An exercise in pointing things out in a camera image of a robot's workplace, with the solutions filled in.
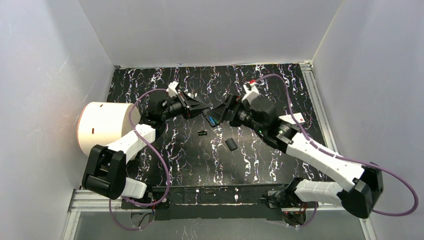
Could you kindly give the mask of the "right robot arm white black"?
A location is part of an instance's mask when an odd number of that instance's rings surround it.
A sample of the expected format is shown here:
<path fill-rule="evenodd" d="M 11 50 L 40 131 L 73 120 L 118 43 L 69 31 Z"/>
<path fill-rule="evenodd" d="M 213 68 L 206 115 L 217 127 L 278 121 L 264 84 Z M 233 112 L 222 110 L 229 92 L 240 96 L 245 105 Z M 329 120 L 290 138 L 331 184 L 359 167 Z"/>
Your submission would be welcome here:
<path fill-rule="evenodd" d="M 315 142 L 300 127 L 281 119 L 278 108 L 263 97 L 252 102 L 230 95 L 206 111 L 212 127 L 228 122 L 252 129 L 268 146 L 312 165 L 331 182 L 295 178 L 280 196 L 300 203 L 322 202 L 343 207 L 355 217 L 369 217 L 383 192 L 382 171 L 376 165 L 348 162 Z"/>

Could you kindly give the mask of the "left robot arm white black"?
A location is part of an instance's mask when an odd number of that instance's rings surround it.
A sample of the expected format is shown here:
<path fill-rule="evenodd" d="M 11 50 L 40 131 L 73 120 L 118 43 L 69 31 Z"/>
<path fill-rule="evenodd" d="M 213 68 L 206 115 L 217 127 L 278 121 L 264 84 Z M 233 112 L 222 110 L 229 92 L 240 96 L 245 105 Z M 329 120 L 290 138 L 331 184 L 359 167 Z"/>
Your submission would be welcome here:
<path fill-rule="evenodd" d="M 143 198 L 148 186 L 127 177 L 127 163 L 159 138 L 166 120 L 192 119 L 208 107 L 191 93 L 164 91 L 150 95 L 143 113 L 133 103 L 89 103 L 77 124 L 77 142 L 88 157 L 82 187 L 111 200 Z"/>

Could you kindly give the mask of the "black remote battery cover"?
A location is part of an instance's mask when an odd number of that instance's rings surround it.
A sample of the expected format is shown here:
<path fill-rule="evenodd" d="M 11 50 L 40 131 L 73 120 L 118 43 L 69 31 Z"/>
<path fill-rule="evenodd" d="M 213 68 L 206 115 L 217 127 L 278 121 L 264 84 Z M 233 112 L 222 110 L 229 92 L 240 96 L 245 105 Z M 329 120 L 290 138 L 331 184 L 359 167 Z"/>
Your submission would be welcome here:
<path fill-rule="evenodd" d="M 234 150 L 236 150 L 236 149 L 238 148 L 238 145 L 237 145 L 237 143 L 234 141 L 234 139 L 233 139 L 233 138 L 228 138 L 228 139 L 225 141 L 225 144 L 227 145 L 227 147 L 228 147 L 228 149 L 229 149 L 230 151 L 234 151 Z"/>

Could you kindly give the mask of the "white cylindrical bin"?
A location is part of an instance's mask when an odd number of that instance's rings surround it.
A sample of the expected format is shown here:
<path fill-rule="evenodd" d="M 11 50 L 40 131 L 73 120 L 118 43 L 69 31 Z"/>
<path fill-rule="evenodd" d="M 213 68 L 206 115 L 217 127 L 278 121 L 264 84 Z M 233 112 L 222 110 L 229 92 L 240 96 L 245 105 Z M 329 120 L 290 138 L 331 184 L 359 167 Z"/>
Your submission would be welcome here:
<path fill-rule="evenodd" d="M 95 145 L 106 146 L 132 130 L 141 119 L 133 103 L 90 102 L 78 120 L 77 142 L 88 156 Z"/>

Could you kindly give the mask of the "white battery box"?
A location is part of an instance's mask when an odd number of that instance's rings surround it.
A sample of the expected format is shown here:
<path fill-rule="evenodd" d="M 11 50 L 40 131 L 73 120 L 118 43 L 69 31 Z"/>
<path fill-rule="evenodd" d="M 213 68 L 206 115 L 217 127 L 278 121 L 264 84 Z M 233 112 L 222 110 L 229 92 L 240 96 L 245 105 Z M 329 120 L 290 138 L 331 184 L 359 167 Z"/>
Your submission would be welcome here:
<path fill-rule="evenodd" d="M 305 118 L 303 117 L 303 115 L 299 112 L 299 113 L 294 113 L 293 117 L 290 114 L 287 115 L 281 115 L 279 116 L 279 119 L 288 122 L 292 125 L 296 125 L 297 123 L 299 124 L 303 124 L 305 123 Z"/>

